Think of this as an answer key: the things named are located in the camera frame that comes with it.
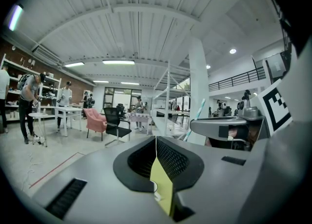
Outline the white metal rack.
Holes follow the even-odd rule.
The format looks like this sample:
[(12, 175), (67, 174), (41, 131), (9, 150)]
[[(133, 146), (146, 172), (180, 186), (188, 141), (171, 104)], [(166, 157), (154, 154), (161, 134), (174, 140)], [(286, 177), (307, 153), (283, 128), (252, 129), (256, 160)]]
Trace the white metal rack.
[(154, 86), (151, 123), (152, 134), (182, 138), (189, 127), (191, 83), (190, 70), (168, 64)]

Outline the black metal railing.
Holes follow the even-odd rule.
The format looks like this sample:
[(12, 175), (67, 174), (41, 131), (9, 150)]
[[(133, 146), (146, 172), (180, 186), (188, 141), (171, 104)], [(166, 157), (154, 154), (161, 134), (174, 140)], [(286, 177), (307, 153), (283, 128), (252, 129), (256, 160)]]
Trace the black metal railing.
[(259, 67), (239, 75), (209, 84), (209, 91), (217, 91), (266, 78), (264, 67)]

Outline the person's black shirt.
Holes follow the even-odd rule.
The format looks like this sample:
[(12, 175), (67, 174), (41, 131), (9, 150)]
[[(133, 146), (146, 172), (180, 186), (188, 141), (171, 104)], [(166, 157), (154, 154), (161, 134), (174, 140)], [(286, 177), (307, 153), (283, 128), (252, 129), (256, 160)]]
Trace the person's black shirt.
[(284, 19), (287, 32), (298, 55), (301, 54), (312, 35), (312, 0), (275, 0)]

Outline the table with checkered cloth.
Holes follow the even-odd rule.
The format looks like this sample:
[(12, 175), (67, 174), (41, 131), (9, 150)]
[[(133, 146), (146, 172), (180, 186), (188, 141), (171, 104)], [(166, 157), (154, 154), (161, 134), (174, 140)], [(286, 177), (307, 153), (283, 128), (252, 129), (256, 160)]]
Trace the table with checkered cloth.
[(148, 113), (130, 112), (126, 114), (126, 119), (130, 122), (130, 124), (137, 122), (135, 128), (146, 133), (146, 135), (150, 135), (152, 118)]

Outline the white wall shelving unit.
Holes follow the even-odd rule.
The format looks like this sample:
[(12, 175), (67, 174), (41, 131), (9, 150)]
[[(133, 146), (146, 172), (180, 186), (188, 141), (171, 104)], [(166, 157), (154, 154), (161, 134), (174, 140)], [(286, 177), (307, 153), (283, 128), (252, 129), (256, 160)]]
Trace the white wall shelving unit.
[[(0, 64), (0, 68), (8, 66), (8, 74), (10, 77), (8, 98), (5, 104), (5, 113), (7, 120), (16, 122), (19, 121), (19, 97), (20, 90), (18, 89), (18, 82), (23, 75), (38, 75), (39, 73), (10, 61), (6, 58), (6, 54), (3, 55), (3, 59)], [(57, 102), (57, 94), (60, 89), (61, 79), (57, 80), (52, 74), (46, 75), (46, 81), (39, 86), (39, 105), (34, 107), (34, 112), (46, 113), (46, 118), (55, 118), (55, 107), (59, 104)]]

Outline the black mesh office chair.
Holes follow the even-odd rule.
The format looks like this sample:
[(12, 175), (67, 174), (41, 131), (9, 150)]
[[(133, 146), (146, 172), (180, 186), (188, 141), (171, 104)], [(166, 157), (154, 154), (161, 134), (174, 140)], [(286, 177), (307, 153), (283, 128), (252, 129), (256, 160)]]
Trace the black mesh office chair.
[[(130, 133), (132, 132), (130, 129), (130, 122), (125, 121), (119, 118), (118, 110), (114, 107), (106, 107), (103, 109), (106, 117), (107, 127), (106, 133), (109, 135), (113, 135), (116, 137), (115, 140), (112, 140), (105, 144), (105, 146), (110, 145), (113, 142), (119, 143), (120, 138), (128, 135), (128, 140), (130, 140)], [(128, 123), (128, 128), (120, 127), (120, 122)]]

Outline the clear plastic cup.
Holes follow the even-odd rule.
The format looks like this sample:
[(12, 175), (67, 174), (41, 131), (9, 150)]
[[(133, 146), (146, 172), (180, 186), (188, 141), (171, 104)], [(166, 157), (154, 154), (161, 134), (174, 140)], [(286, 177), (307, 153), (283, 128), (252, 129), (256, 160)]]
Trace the clear plastic cup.
[(155, 200), (157, 202), (159, 202), (161, 200), (161, 195), (158, 193), (158, 184), (155, 181), (152, 181), (152, 180), (151, 180), (151, 182), (154, 185), (154, 197), (155, 197)]

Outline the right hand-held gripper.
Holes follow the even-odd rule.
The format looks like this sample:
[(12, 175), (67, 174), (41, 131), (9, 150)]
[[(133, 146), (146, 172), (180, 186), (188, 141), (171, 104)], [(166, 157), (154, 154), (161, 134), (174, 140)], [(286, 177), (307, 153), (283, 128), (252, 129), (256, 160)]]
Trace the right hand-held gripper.
[(262, 121), (257, 139), (270, 138), (276, 131), (293, 121), (286, 102), (277, 89), (281, 82), (282, 80), (278, 79), (257, 96), (250, 100), (242, 100), (238, 111), (239, 117), (193, 119), (190, 122), (190, 129), (209, 139), (244, 142), (242, 139), (229, 136), (230, 126), (246, 126), (247, 123)]

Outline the ceiling air conditioner unit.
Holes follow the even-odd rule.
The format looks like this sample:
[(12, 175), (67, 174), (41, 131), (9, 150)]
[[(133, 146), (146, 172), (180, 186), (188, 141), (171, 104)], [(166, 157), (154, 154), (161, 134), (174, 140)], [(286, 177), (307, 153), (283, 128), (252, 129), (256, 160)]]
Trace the ceiling air conditioner unit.
[(56, 66), (63, 66), (62, 61), (58, 56), (51, 53), (49, 50), (46, 50), (45, 48), (41, 46), (37, 46), (32, 51), (33, 55), (39, 58), (40, 60), (46, 62), (49, 65), (56, 65)]

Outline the striped paper straw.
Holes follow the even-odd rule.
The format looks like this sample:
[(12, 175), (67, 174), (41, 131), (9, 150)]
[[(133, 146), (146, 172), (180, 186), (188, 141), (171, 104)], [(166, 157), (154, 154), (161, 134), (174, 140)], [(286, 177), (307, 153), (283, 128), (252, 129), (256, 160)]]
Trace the striped paper straw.
[[(194, 118), (194, 121), (197, 121), (199, 119), (199, 116), (200, 116), (200, 114), (201, 114), (201, 112), (203, 110), (205, 102), (206, 102), (206, 99), (203, 99), (202, 102), (201, 102), (200, 108), (198, 109), (197, 114), (196, 114), (196, 116)], [(189, 127), (189, 131), (187, 132), (187, 134), (185, 135), (185, 137), (183, 139), (184, 142), (187, 142), (191, 132), (192, 132), (191, 127)]]

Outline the black framed glass doors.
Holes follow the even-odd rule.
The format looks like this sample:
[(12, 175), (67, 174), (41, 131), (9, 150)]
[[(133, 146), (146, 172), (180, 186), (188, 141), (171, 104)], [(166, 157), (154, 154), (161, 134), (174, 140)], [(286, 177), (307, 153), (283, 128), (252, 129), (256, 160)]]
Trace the black framed glass doors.
[(137, 103), (137, 97), (141, 96), (141, 90), (106, 87), (103, 99), (103, 108), (117, 107), (122, 104), (125, 109), (132, 108)]

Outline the yellow square table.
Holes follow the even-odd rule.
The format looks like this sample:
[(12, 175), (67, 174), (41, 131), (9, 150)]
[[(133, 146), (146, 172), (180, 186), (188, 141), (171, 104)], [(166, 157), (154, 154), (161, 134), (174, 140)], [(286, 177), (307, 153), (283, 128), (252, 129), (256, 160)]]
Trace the yellow square table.
[(155, 158), (152, 165), (150, 181), (151, 180), (158, 184), (158, 193), (161, 195), (161, 200), (156, 202), (162, 210), (170, 216), (173, 198), (173, 183), (169, 179), (158, 158)]

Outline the black swivel office chair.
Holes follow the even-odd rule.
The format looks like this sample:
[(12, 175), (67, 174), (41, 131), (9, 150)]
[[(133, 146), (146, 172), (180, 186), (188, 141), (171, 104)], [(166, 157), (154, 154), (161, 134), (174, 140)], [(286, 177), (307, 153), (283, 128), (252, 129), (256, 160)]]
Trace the black swivel office chair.
[(117, 109), (117, 115), (120, 119), (126, 119), (126, 111), (125, 111), (125, 107), (122, 103), (118, 103), (116, 106)]

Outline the white rectangular table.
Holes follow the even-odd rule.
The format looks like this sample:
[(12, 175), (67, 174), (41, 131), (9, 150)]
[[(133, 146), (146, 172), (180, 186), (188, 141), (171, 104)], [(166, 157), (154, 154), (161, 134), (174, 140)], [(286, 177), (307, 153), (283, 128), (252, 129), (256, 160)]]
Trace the white rectangular table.
[(58, 123), (58, 118), (60, 118), (63, 122), (64, 136), (68, 137), (67, 132), (67, 123), (66, 119), (69, 119), (70, 128), (73, 128), (73, 118), (78, 119), (79, 130), (82, 131), (81, 128), (81, 120), (82, 120), (82, 108), (64, 106), (64, 107), (55, 107), (55, 119), (56, 123)]

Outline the white square pillar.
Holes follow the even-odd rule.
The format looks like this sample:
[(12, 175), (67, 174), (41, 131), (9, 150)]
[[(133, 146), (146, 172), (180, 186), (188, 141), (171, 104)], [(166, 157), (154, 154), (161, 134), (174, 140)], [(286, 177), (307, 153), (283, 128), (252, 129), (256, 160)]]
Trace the white square pillar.
[(207, 118), (209, 114), (209, 81), (202, 41), (198, 38), (190, 37), (188, 51), (191, 82), (190, 120), (196, 118), (203, 100), (205, 100), (205, 104), (200, 117)]

